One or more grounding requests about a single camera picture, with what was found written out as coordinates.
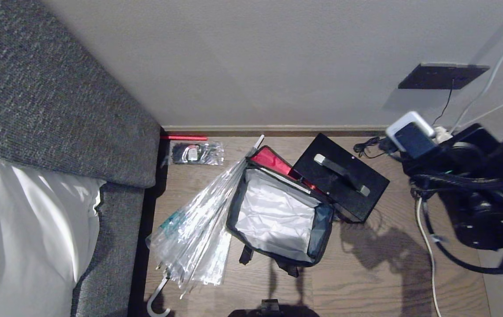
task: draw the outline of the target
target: baseboard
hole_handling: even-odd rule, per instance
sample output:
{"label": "baseboard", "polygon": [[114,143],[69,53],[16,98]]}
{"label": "baseboard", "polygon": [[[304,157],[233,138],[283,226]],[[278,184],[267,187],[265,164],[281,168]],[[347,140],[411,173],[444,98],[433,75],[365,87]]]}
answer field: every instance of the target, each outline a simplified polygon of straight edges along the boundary
{"label": "baseboard", "polygon": [[223,125],[223,126],[163,126],[170,134],[207,136],[329,136],[384,135],[387,125]]}

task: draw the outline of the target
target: gray sofa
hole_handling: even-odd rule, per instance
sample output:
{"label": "gray sofa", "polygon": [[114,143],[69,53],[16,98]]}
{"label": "gray sofa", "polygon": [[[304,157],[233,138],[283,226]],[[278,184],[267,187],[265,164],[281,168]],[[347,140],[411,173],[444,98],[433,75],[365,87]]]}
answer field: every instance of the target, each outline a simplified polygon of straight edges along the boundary
{"label": "gray sofa", "polygon": [[127,315],[159,125],[37,0],[0,0],[0,161],[105,179],[72,316]]}

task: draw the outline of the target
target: bag handle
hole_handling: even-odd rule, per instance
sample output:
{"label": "bag handle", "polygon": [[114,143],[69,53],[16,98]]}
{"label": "bag handle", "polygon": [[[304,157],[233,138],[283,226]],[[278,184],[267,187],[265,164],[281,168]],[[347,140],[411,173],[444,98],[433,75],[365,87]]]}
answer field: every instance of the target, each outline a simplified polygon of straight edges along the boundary
{"label": "bag handle", "polygon": [[292,277],[298,277],[298,267],[296,267],[296,265],[288,264],[277,259],[275,260],[275,262],[277,263],[278,267],[287,272],[288,275],[291,275]]}
{"label": "bag handle", "polygon": [[252,259],[252,257],[253,250],[251,249],[251,247],[244,245],[244,249],[242,250],[242,254],[240,255],[240,263],[246,265]]}

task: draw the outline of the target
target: white wall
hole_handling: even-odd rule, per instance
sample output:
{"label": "white wall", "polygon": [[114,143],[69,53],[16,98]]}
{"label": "white wall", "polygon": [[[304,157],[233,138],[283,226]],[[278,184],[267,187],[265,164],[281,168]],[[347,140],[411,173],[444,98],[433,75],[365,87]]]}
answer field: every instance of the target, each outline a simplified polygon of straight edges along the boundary
{"label": "white wall", "polygon": [[[432,120],[446,91],[395,89],[418,63],[493,66],[503,52],[503,0],[44,1],[166,126]],[[503,68],[467,118],[501,103]]]}

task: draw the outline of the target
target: white bag lining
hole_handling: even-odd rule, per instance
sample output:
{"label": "white bag lining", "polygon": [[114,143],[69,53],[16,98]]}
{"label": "white bag lining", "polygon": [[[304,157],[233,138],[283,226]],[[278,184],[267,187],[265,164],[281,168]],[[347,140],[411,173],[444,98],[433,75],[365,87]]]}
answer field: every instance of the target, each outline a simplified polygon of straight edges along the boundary
{"label": "white bag lining", "polygon": [[307,250],[314,207],[320,201],[259,170],[246,170],[245,182],[248,186],[236,229],[253,247],[298,261],[314,262]]}

